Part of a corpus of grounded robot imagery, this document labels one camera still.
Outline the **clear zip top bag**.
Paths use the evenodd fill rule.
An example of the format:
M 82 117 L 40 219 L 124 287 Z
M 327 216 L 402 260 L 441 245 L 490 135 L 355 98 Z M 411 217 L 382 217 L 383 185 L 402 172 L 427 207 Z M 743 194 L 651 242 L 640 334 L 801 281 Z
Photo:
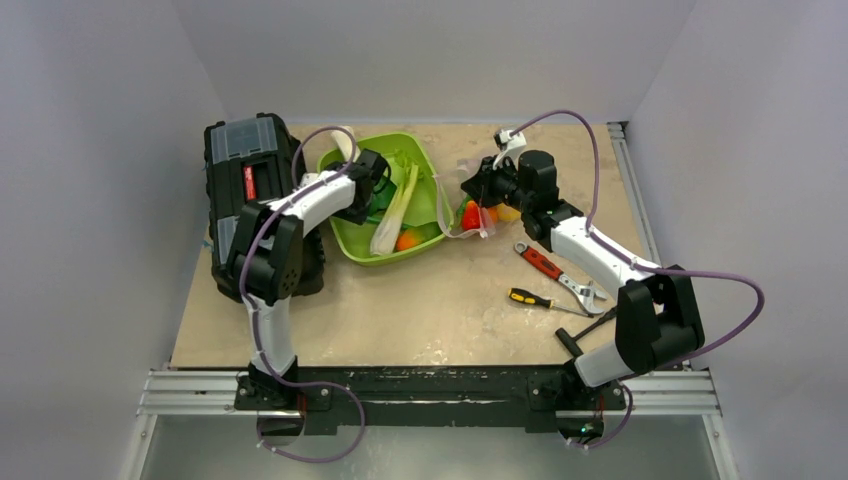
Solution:
M 468 200 L 472 199 L 461 190 L 460 184 L 478 170 L 480 163 L 481 160 L 460 160 L 454 168 L 433 175 L 437 194 L 436 221 L 448 238 L 466 239 L 474 236 L 490 238 L 499 228 L 509 224 L 500 221 L 492 224 L 486 212 L 487 208 L 480 207 L 483 227 L 471 232 L 464 232 L 461 227 L 464 206 Z

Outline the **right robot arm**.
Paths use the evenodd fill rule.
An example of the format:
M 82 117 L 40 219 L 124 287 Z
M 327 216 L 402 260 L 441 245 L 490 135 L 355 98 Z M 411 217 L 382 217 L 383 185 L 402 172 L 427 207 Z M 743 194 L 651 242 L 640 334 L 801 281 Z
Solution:
M 705 336 L 692 282 L 685 270 L 668 274 L 651 265 L 638 269 L 638 257 L 610 252 L 613 241 L 587 230 L 583 213 L 559 196 L 553 157 L 530 150 L 500 167 L 483 159 L 462 181 L 462 190 L 482 207 L 508 205 L 521 214 L 528 237 L 563 257 L 616 294 L 615 336 L 566 365 L 564 399 L 584 407 L 601 386 L 629 375 L 648 373 L 703 346 Z

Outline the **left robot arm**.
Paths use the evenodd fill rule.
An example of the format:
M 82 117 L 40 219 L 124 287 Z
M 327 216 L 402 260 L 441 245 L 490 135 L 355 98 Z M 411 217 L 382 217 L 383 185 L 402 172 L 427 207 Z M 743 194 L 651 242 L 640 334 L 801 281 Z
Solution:
M 294 296 L 324 286 L 324 256 L 318 226 L 332 216 L 361 224 L 376 193 L 390 178 L 388 161 L 364 150 L 352 163 L 336 162 L 289 196 L 249 202 L 239 216 L 226 272 L 245 305 L 254 352 L 249 377 L 272 408 L 292 405 L 298 380 L 290 335 Z

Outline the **toy mango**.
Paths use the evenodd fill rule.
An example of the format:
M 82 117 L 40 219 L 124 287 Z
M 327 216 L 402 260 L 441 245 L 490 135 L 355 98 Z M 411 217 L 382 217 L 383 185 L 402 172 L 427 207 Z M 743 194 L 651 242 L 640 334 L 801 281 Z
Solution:
M 416 248 L 442 234 L 435 222 L 413 226 L 404 229 L 397 237 L 395 251 L 405 251 Z

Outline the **red toy tomato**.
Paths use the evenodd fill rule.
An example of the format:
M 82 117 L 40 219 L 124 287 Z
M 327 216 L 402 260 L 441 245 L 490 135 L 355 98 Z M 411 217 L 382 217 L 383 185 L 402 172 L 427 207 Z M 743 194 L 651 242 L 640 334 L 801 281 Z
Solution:
M 481 209 L 474 200 L 468 200 L 464 206 L 461 227 L 464 232 L 477 231 L 483 227 Z

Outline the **yellow toy pear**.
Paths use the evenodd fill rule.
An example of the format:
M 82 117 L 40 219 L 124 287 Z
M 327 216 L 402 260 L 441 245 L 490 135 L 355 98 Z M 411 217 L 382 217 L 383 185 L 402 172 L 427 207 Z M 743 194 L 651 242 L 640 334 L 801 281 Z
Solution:
M 506 205 L 500 204 L 495 207 L 495 211 L 497 213 L 498 219 L 500 222 L 514 222 L 521 218 L 521 212 Z

